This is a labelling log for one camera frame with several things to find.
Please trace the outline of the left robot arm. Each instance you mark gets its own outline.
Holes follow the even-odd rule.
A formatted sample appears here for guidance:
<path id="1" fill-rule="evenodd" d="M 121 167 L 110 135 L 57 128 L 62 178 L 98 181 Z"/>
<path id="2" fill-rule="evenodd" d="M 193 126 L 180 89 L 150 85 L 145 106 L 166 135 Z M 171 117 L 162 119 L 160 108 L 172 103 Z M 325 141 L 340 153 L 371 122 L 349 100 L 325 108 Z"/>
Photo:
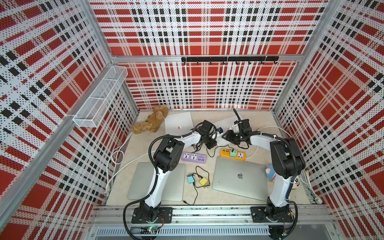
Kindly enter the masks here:
<path id="1" fill-rule="evenodd" d="M 147 215 L 156 212 L 161 205 L 162 194 L 170 173 L 177 167 L 185 147 L 204 144 L 208 149 L 217 145 L 217 137 L 223 132 L 213 123 L 205 120 L 198 123 L 184 135 L 163 135 L 150 143 L 148 154 L 154 167 L 153 177 L 147 195 L 128 203 L 126 207 L 139 204 Z"/>

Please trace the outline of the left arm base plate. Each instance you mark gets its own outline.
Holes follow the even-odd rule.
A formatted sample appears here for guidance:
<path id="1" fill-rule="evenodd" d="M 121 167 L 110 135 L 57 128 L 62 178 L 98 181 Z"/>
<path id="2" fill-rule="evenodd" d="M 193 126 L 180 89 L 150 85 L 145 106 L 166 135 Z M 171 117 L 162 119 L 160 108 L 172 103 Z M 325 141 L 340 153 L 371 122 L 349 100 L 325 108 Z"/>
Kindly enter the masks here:
<path id="1" fill-rule="evenodd" d="M 157 209 L 135 208 L 132 224 L 169 224 L 172 222 L 173 208 Z"/>

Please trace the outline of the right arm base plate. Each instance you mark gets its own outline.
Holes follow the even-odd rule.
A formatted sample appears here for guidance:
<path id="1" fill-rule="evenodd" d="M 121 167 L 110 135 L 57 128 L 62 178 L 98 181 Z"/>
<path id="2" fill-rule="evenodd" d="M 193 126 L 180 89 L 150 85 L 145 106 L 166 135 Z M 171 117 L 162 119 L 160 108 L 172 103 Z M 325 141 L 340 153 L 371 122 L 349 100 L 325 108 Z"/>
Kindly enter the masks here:
<path id="1" fill-rule="evenodd" d="M 294 217 L 289 207 L 283 208 L 282 211 L 269 217 L 266 210 L 267 207 L 251 207 L 251 217 L 254 223 L 292 223 Z"/>

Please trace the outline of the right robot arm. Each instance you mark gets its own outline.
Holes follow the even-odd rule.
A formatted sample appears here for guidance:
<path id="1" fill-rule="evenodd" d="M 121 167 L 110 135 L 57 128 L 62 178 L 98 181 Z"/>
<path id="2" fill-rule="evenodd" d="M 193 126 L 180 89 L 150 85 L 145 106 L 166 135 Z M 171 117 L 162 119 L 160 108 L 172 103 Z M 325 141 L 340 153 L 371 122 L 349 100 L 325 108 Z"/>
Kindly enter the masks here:
<path id="1" fill-rule="evenodd" d="M 267 203 L 275 209 L 281 209 L 292 203 L 289 200 L 291 190 L 295 180 L 306 167 L 295 139 L 253 131 L 248 119 L 235 121 L 234 125 L 223 133 L 222 138 L 234 145 L 246 143 L 249 146 L 269 150 L 277 179 Z"/>

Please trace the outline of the teal charger adapter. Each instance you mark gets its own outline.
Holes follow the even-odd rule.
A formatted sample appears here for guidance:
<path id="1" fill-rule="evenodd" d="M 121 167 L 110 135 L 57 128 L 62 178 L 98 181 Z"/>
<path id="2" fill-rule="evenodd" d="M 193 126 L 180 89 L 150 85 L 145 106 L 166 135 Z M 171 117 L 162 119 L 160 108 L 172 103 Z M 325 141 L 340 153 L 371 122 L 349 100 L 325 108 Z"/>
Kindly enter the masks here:
<path id="1" fill-rule="evenodd" d="M 194 176 L 194 174 L 189 174 L 189 175 L 187 175 L 187 180 L 188 180 L 188 183 L 189 184 L 194 184 L 195 183 L 195 176 Z"/>

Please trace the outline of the green charger adapter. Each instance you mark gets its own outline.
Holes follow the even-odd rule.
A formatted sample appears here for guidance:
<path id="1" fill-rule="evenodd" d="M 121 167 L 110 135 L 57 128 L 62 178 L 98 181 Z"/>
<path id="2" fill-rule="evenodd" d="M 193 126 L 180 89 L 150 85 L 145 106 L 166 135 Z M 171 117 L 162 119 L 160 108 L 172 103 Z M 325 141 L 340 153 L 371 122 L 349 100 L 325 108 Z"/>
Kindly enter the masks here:
<path id="1" fill-rule="evenodd" d="M 233 150 L 233 149 L 230 151 L 230 157 L 232 157 L 232 158 L 236 158 L 237 155 L 238 155 L 238 151 Z"/>

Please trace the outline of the yellow charger adapter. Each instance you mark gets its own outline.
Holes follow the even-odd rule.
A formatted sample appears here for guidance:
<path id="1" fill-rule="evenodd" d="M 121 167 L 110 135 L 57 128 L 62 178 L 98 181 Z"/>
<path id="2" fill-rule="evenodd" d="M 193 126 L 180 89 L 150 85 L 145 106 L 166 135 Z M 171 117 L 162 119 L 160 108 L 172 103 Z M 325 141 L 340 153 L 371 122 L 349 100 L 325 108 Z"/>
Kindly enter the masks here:
<path id="1" fill-rule="evenodd" d="M 202 187 L 207 187 L 207 186 L 210 185 L 209 180 L 206 179 L 206 178 L 202 178 L 202 179 L 199 181 L 199 183 L 200 183 L 200 185 L 201 185 Z"/>

